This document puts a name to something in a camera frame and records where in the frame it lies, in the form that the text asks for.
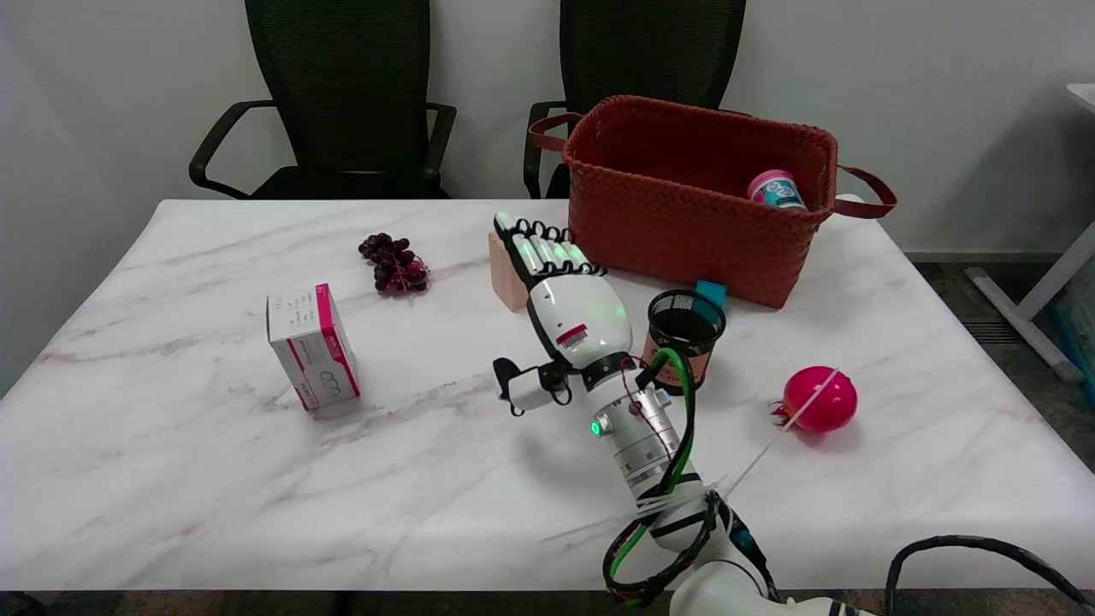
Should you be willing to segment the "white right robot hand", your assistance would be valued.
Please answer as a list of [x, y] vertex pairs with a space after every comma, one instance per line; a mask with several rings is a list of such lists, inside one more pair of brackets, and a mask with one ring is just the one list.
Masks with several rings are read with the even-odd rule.
[[570, 405], [570, 376], [592, 391], [607, 377], [636, 370], [627, 311], [606, 279], [606, 266], [583, 253], [570, 228], [496, 213], [494, 229], [525, 286], [525, 311], [548, 352], [539, 367], [519, 368], [509, 358], [492, 363], [514, 417]]

